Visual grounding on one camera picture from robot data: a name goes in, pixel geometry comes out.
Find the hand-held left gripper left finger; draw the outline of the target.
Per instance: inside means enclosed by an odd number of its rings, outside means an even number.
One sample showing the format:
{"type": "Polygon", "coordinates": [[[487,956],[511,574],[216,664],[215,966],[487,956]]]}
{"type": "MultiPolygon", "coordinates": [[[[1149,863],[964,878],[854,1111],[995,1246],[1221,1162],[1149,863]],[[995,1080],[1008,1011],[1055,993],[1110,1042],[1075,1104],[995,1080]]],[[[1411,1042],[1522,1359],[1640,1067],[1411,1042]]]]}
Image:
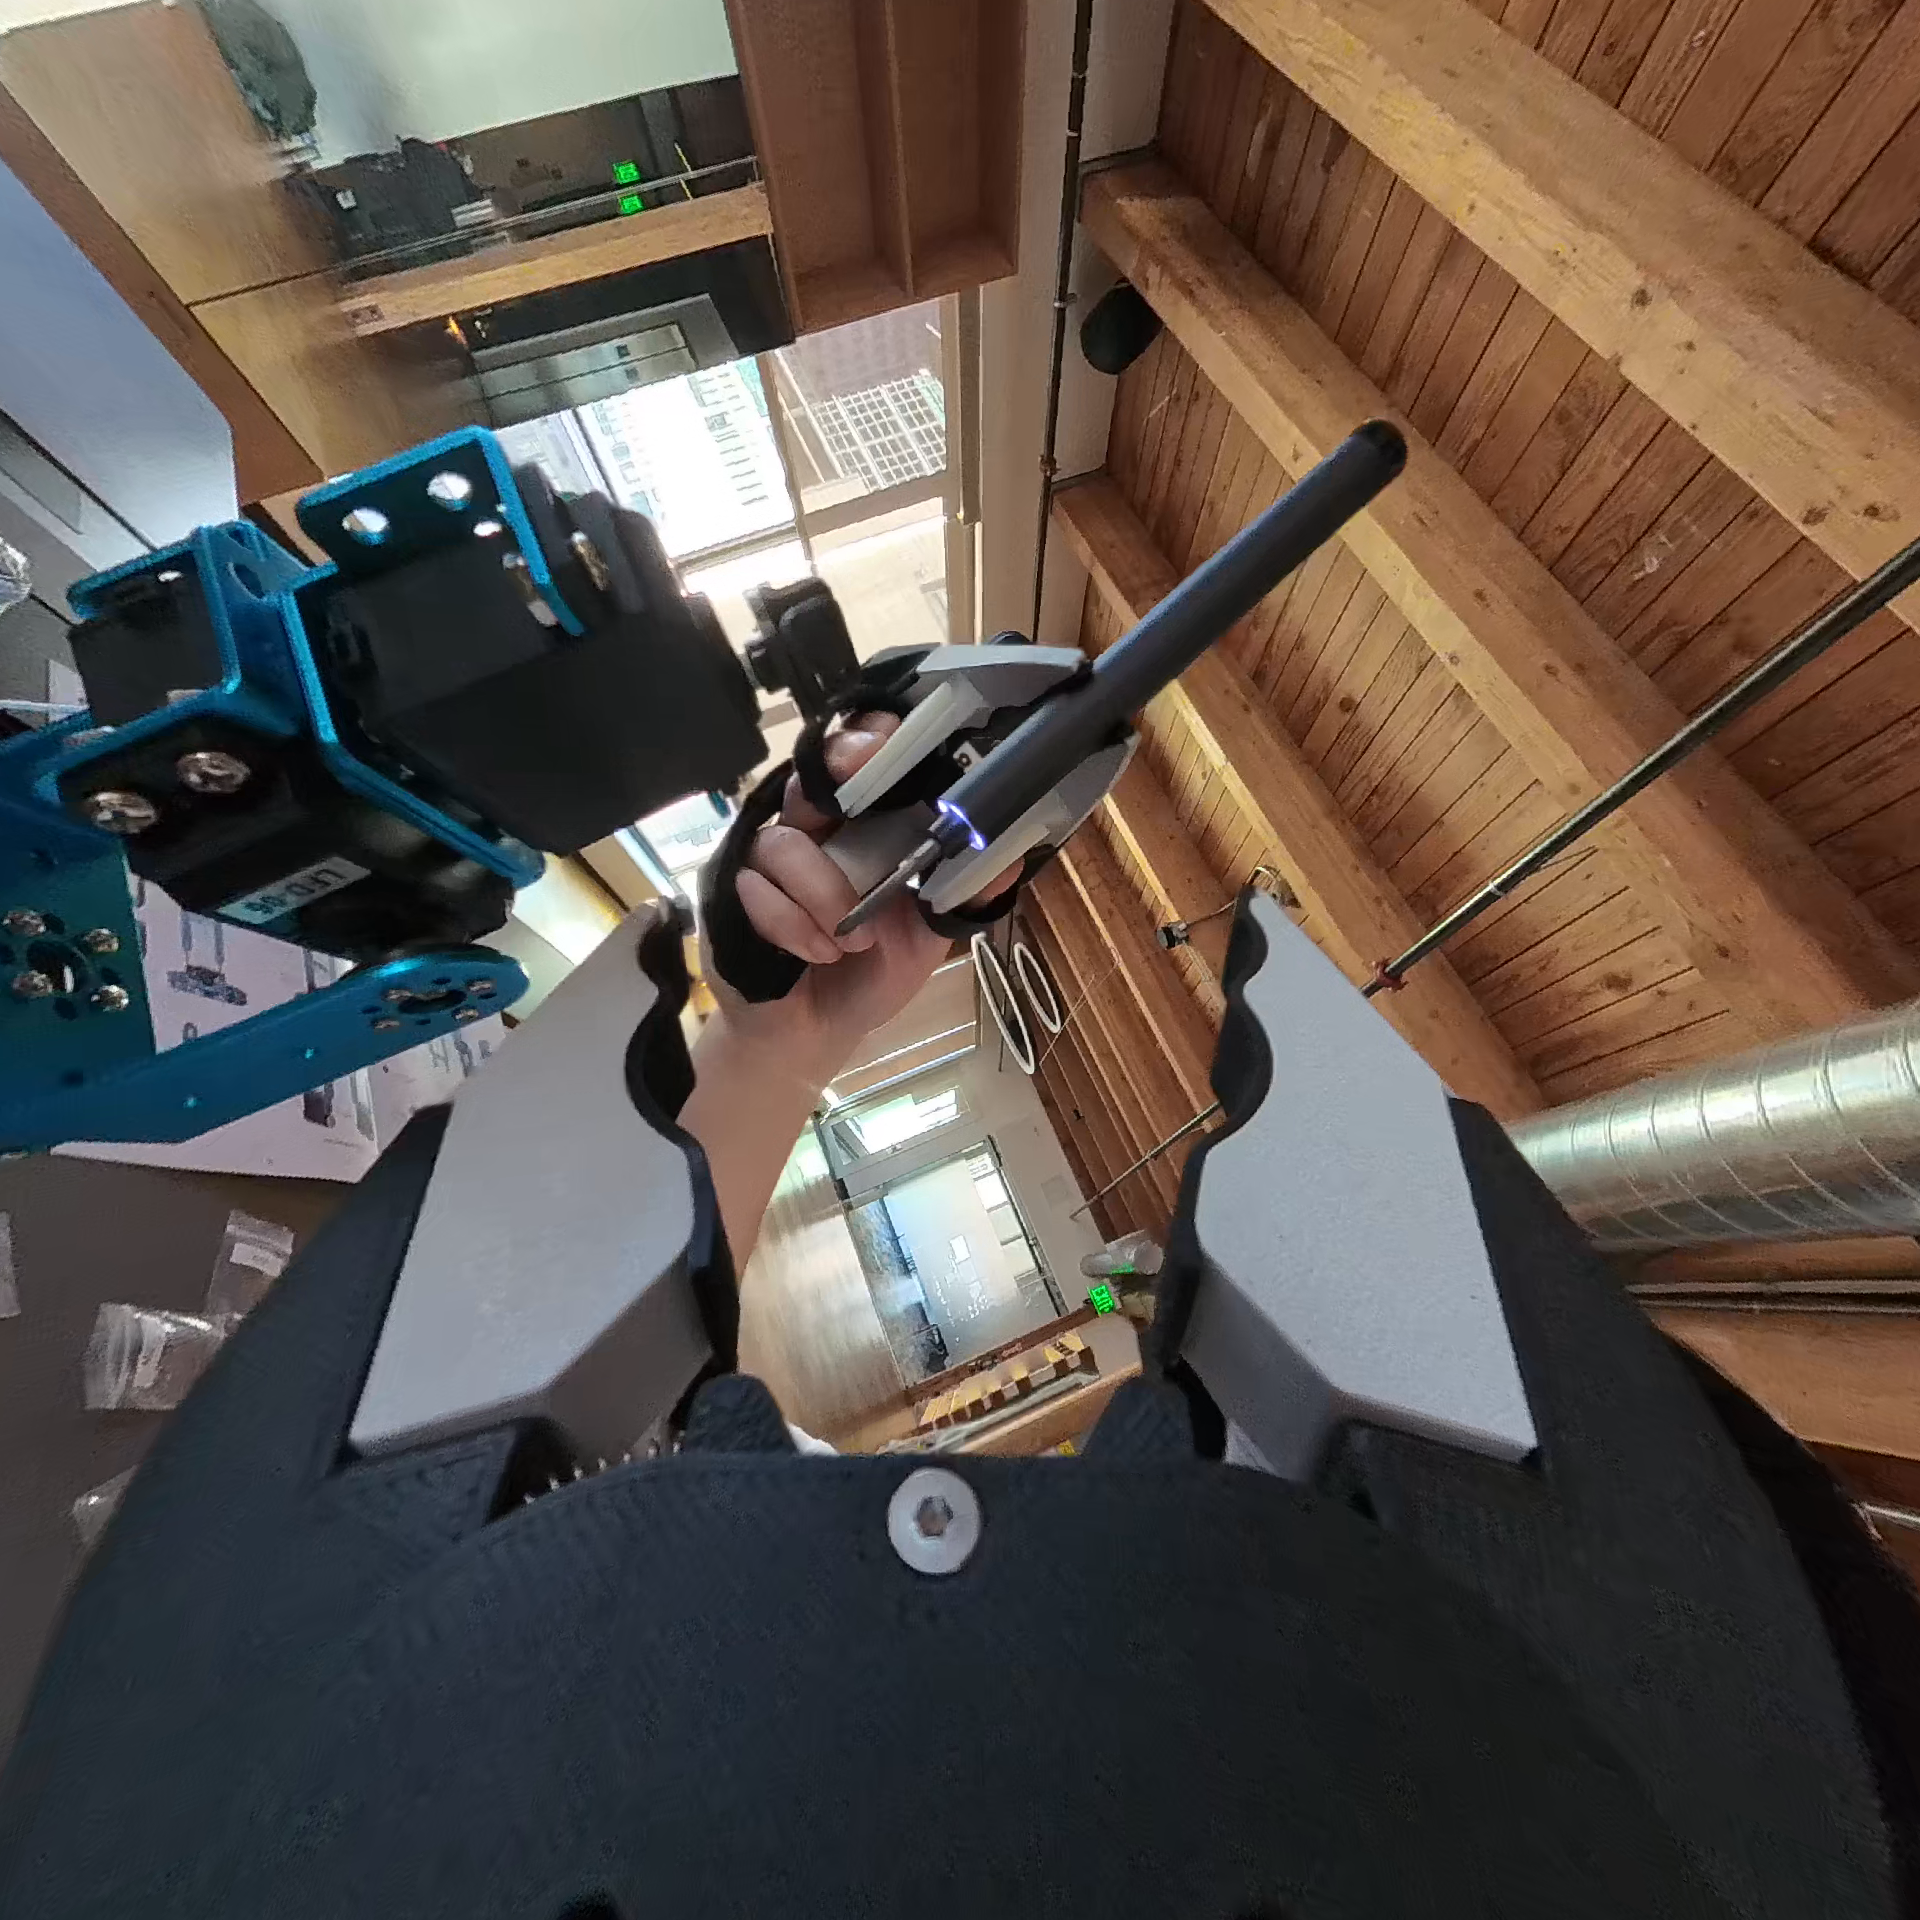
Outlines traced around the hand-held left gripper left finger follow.
{"type": "Polygon", "coordinates": [[[676,902],[629,914],[452,1103],[356,1454],[542,1422],[574,1457],[624,1457],[735,1369],[735,1266],[682,1128],[688,931],[676,902]]]}

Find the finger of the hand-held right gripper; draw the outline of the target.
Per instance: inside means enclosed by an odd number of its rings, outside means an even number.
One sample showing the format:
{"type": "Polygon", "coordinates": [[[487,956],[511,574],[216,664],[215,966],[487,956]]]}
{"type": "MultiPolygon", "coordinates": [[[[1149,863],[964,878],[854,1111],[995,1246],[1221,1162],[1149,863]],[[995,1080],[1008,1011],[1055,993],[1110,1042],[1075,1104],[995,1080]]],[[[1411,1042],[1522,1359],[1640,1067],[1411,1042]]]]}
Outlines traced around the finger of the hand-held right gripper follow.
{"type": "Polygon", "coordinates": [[[1024,712],[1087,670],[1075,648],[1035,642],[944,644],[917,666],[917,738],[984,730],[997,714],[1024,712]]]}
{"type": "Polygon", "coordinates": [[[918,882],[926,911],[962,911],[988,902],[1004,881],[1018,881],[1030,859],[1059,854],[1078,825],[1103,802],[1135,756],[1135,731],[1122,730],[1096,748],[1046,794],[999,833],[982,850],[962,850],[944,859],[918,882]]]}

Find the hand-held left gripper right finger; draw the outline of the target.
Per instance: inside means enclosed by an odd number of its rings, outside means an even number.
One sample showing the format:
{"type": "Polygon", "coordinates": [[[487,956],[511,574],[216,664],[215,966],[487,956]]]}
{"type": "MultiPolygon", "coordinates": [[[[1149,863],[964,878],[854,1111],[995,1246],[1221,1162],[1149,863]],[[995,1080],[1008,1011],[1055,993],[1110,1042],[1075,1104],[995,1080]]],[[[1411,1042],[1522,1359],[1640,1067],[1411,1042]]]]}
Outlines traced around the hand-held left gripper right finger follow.
{"type": "Polygon", "coordinates": [[[1155,1355],[1259,1470],[1354,1425],[1519,1466],[1538,1448],[1448,1084],[1271,897],[1231,922],[1211,1087],[1167,1230],[1155,1355]]]}

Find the grey electric screwdriver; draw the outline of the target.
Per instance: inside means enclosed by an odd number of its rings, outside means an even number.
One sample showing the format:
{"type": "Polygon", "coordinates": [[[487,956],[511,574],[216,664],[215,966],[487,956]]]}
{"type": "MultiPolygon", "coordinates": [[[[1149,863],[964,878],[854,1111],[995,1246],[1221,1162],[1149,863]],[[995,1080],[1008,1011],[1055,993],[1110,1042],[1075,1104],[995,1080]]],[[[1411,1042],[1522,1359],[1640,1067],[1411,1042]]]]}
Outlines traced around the grey electric screwdriver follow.
{"type": "Polygon", "coordinates": [[[1407,446],[1388,422],[1356,427],[1274,507],[1176,583],[1087,672],[1054,690],[981,764],[940,795],[923,839],[837,929],[848,937],[909,886],[962,854],[988,856],[1022,816],[1120,744],[1144,704],[1248,618],[1294,569],[1370,507],[1403,472],[1407,446]]]}

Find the blue toy robot arm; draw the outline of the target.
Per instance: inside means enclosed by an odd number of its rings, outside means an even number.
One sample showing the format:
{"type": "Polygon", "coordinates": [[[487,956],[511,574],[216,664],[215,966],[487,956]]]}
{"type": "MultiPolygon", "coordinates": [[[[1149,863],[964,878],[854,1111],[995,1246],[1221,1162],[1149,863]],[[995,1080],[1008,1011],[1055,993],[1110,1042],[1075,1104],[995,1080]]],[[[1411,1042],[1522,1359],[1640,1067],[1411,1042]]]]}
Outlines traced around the blue toy robot arm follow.
{"type": "Polygon", "coordinates": [[[181,1142],[463,1020],[488,936],[567,857],[742,777],[758,698],[654,527],[467,427],[67,587],[80,712],[5,742],[5,1155],[181,1142]],[[160,1052],[133,881],[354,966],[160,1052]]]}

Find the person's right hand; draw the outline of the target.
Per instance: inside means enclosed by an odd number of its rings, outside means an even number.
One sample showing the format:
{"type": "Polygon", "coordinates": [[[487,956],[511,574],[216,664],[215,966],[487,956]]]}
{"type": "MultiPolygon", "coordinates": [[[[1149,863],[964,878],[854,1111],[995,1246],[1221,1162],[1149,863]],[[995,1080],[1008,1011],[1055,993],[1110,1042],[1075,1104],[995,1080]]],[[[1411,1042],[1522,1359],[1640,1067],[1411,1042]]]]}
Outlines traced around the person's right hand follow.
{"type": "Polygon", "coordinates": [[[903,897],[854,929],[858,888],[827,854],[839,824],[816,808],[798,774],[784,779],[773,816],[758,824],[731,871],[717,881],[726,927],[800,962],[780,996],[746,999],[735,962],[704,936],[704,970],[717,1023],[766,1047],[818,1049],[839,1065],[853,1046],[888,1024],[947,960],[951,943],[903,897]]]}

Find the small clear plastic bag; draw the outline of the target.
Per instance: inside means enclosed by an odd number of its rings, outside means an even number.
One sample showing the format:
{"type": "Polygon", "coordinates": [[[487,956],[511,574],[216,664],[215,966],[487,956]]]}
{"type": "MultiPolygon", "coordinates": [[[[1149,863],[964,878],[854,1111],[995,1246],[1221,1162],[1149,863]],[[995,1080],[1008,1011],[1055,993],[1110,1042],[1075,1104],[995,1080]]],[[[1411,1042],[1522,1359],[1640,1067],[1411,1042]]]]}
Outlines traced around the small clear plastic bag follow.
{"type": "Polygon", "coordinates": [[[298,1236],[277,1222],[235,1209],[224,1225],[203,1313],[215,1322],[246,1318],[270,1294],[293,1252],[298,1236]]]}
{"type": "Polygon", "coordinates": [[[100,1304],[80,1366],[84,1410],[172,1414],[239,1320],[100,1304]]]}

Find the white printed box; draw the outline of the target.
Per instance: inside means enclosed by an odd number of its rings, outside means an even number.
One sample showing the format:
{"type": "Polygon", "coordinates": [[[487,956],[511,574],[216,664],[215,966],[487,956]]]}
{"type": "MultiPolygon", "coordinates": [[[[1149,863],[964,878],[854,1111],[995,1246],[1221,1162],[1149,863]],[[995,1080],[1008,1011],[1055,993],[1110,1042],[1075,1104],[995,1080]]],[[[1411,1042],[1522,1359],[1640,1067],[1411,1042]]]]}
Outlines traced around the white printed box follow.
{"type": "MultiPolygon", "coordinates": [[[[354,971],[344,959],[184,911],[146,881],[133,881],[133,913],[160,1052],[203,1049],[206,1039],[326,993],[354,971]]],[[[463,1020],[398,1015],[406,1047],[391,1056],[308,1080],[288,1097],[255,1103],[248,1111],[237,1106],[235,1094],[219,1090],[212,1097],[219,1123],[195,1111],[181,1142],[163,1142],[154,1128],[133,1136],[131,1123],[154,1118],[157,1100],[123,1096],[114,1106],[117,1136],[76,1136],[59,1142],[54,1152],[82,1162],[349,1185],[418,1110],[458,1096],[504,1041],[504,1015],[520,1009],[533,986],[502,937],[488,937],[487,947],[510,980],[482,990],[478,1014],[463,1020]]]]}

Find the black ceiling speaker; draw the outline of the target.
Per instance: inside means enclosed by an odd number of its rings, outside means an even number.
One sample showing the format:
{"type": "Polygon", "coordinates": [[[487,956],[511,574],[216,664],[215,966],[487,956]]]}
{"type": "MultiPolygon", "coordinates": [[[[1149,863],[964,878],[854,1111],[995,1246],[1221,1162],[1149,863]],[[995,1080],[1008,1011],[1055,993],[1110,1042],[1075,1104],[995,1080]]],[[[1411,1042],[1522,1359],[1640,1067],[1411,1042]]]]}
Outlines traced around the black ceiling speaker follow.
{"type": "Polygon", "coordinates": [[[1078,327],[1086,366],[1120,379],[1162,337],[1164,320],[1151,303],[1126,279],[1117,279],[1093,303],[1078,327]]]}

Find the large silver air duct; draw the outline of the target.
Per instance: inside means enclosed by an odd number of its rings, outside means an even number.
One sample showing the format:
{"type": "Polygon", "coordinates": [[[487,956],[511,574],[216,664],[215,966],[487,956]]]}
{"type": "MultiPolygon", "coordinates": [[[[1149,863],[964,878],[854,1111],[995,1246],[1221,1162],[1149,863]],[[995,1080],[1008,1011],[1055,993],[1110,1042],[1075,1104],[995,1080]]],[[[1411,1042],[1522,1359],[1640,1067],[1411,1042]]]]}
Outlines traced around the large silver air duct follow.
{"type": "Polygon", "coordinates": [[[1508,1128],[1615,1256],[1917,1232],[1917,1003],[1508,1128]]]}

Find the black wall conduit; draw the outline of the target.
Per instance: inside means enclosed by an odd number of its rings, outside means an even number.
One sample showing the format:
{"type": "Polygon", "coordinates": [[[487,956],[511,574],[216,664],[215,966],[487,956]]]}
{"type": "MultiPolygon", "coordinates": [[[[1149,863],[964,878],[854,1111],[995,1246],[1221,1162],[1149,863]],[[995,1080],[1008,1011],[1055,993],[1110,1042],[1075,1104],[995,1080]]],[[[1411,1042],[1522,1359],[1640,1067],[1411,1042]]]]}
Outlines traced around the black wall conduit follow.
{"type": "Polygon", "coordinates": [[[1035,562],[1030,574],[1030,619],[1028,638],[1040,638],[1040,619],[1045,609],[1045,578],[1050,551],[1050,505],[1059,481],[1059,439],[1066,379],[1066,345],[1067,345],[1067,306],[1071,294],[1071,232],[1075,206],[1082,177],[1086,98],[1087,98],[1087,59],[1093,41],[1093,2],[1071,6],[1071,49],[1069,49],[1069,86],[1066,106],[1063,134],[1063,172],[1059,193],[1059,232],[1054,247],[1054,271],[1050,290],[1050,337],[1046,337],[1046,391],[1042,417],[1040,446],[1040,502],[1035,524],[1035,562]]]}

